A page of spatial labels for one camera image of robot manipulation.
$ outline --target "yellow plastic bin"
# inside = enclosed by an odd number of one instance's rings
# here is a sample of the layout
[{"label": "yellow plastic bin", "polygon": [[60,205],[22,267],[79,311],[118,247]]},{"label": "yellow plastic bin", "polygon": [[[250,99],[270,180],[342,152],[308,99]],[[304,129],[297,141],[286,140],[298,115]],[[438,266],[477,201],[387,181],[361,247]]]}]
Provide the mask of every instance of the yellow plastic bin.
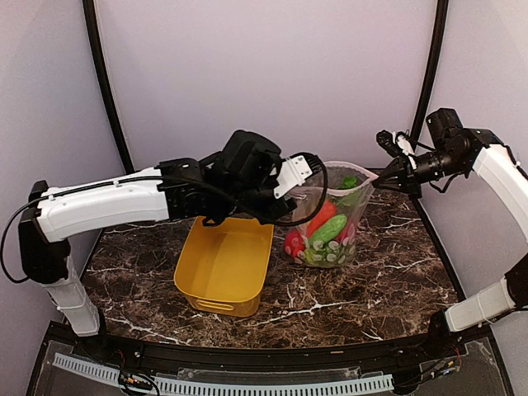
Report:
[{"label": "yellow plastic bin", "polygon": [[174,283],[193,308],[245,318],[256,313],[270,259],[273,226],[226,219],[204,227],[196,218]]}]

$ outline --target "marble tabletop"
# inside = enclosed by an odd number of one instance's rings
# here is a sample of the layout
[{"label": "marble tabletop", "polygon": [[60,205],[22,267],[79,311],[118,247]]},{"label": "marble tabletop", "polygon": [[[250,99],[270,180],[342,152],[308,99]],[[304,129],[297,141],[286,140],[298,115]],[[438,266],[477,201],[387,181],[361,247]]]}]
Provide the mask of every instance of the marble tabletop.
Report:
[{"label": "marble tabletop", "polygon": [[259,310],[233,318],[194,310],[173,281],[193,220],[107,229],[83,282],[115,335],[200,347],[334,347],[406,337],[456,302],[417,211],[375,191],[359,226],[356,260],[336,269],[294,264],[276,228]]}]

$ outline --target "white wall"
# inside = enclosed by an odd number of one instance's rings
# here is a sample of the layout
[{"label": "white wall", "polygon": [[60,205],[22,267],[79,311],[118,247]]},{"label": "white wall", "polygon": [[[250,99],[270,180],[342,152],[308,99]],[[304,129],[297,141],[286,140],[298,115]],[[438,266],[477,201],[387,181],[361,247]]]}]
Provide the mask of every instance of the white wall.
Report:
[{"label": "white wall", "polygon": [[236,129],[285,154],[384,166],[382,129],[410,128],[434,0],[98,0],[137,168],[202,158]]},{"label": "white wall", "polygon": [[[455,108],[465,126],[486,128],[528,168],[528,2],[450,2],[430,111]],[[498,280],[527,252],[514,219],[485,183],[456,179],[424,205],[467,295]],[[528,394],[528,315],[493,326],[516,394]]]},{"label": "white wall", "polygon": [[[121,174],[83,20],[82,2],[16,0],[0,6],[0,224],[27,200],[33,182],[67,186]],[[16,226],[5,259],[22,277]],[[94,242],[73,239],[81,269]],[[45,329],[60,316],[32,282],[0,275],[2,394],[26,392]]]}]

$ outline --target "red vegetable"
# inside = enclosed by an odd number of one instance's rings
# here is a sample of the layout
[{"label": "red vegetable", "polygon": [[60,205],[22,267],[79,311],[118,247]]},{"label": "red vegetable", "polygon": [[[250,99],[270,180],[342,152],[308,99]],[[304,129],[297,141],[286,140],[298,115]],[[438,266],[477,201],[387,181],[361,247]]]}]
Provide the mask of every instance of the red vegetable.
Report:
[{"label": "red vegetable", "polygon": [[292,229],[284,241],[284,250],[292,257],[297,257],[297,253],[304,250],[303,238],[299,231]]},{"label": "red vegetable", "polygon": [[347,237],[353,237],[356,234],[356,226],[352,222],[352,220],[348,220],[348,224],[346,227],[341,231],[339,235],[336,237],[336,242],[341,243],[343,242],[344,238]]},{"label": "red vegetable", "polygon": [[308,238],[310,238],[319,227],[321,227],[335,215],[337,215],[337,206],[326,200],[319,213],[317,213],[317,215],[308,224],[308,228],[306,230]]}]

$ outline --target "transparent plastic bag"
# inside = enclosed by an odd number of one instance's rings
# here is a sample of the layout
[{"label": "transparent plastic bag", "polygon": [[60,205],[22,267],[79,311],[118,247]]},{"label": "transparent plastic bag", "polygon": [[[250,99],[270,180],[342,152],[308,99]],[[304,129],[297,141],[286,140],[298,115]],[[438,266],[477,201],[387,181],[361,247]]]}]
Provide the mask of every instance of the transparent plastic bag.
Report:
[{"label": "transparent plastic bag", "polygon": [[[356,231],[377,176],[363,167],[341,161],[325,163],[328,192],[323,208],[309,223],[292,228],[285,239],[285,252],[306,266],[334,268],[344,266],[356,256]],[[291,195],[297,209],[292,219],[312,213],[323,190],[318,174]]]}]

